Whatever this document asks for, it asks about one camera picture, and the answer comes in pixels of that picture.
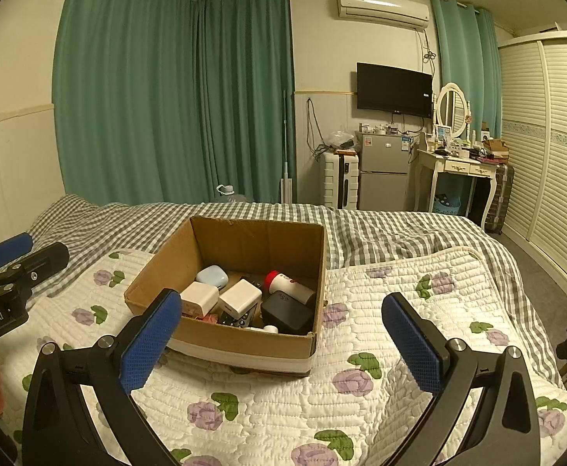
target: curtain rod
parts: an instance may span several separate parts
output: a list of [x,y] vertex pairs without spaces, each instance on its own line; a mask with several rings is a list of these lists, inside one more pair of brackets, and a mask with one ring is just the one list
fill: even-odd
[[[459,1],[456,1],[456,4],[463,9],[466,9],[467,7],[470,6],[466,3],[462,3],[462,2],[459,2]],[[474,12],[477,13],[477,14],[480,13],[480,11],[477,10],[475,7],[474,7]],[[493,21],[493,23],[495,24],[495,26],[497,26],[497,28],[501,28],[503,31],[508,31],[508,33],[511,34],[513,37],[516,37],[516,32],[512,28],[509,28],[508,26],[504,26],[503,24],[498,23],[497,21]]]

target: wall-mounted tv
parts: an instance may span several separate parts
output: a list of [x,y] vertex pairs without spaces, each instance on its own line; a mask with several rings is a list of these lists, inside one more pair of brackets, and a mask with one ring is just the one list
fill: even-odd
[[430,117],[433,78],[393,66],[357,63],[357,108]]

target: air conditioner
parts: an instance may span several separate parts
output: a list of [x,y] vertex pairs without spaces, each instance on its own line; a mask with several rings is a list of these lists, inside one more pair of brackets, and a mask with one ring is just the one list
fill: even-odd
[[337,0],[339,16],[423,30],[430,22],[427,5],[411,0]]

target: red bottle cap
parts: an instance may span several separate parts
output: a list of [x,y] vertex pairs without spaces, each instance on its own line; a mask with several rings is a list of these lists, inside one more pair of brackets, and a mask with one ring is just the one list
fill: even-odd
[[270,292],[270,285],[273,283],[275,277],[280,273],[280,271],[273,270],[268,275],[266,275],[266,278],[264,279],[264,289],[266,289],[266,292]]

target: white suitcase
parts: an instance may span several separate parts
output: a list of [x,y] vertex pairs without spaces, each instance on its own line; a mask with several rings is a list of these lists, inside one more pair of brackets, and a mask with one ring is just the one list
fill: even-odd
[[325,152],[320,156],[321,204],[334,209],[357,210],[359,157]]

